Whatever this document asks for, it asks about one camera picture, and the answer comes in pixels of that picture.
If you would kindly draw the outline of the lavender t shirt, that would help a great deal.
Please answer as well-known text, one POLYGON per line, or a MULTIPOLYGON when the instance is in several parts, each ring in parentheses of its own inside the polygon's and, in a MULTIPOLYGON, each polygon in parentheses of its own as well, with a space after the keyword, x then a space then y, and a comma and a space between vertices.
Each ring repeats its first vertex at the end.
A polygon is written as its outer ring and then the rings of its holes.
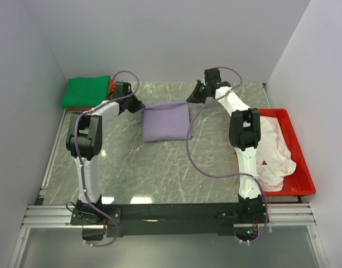
POLYGON ((186 139, 190 127, 186 101, 149 105, 142 113, 144 142, 186 139))

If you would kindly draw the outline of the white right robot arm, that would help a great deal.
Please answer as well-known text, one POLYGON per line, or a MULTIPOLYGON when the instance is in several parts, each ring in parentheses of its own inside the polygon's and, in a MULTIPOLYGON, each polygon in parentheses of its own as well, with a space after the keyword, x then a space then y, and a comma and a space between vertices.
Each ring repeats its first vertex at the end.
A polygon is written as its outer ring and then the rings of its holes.
POLYGON ((202 103, 212 97, 230 115, 229 141, 234 147, 238 159, 239 173, 229 177, 239 177, 237 216, 240 221, 249 223, 264 213, 263 191, 257 180, 256 154, 261 140, 261 120, 259 110, 245 104, 234 93, 234 89, 242 85, 231 86, 220 77, 220 67, 206 69, 204 79, 198 80, 188 103, 202 103))

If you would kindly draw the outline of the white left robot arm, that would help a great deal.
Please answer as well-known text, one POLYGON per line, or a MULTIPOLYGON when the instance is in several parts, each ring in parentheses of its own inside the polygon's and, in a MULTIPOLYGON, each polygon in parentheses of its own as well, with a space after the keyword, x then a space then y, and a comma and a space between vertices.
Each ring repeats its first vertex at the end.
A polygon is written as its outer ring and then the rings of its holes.
POLYGON ((84 218, 90 224, 98 224, 104 217, 103 209, 97 206, 102 196, 97 161, 103 145, 103 126, 125 111, 136 113, 145 107, 135 96, 130 83, 112 81, 111 86, 111 92, 101 104, 72 113, 66 138, 66 148, 78 172, 78 201, 93 204, 84 211, 84 218))

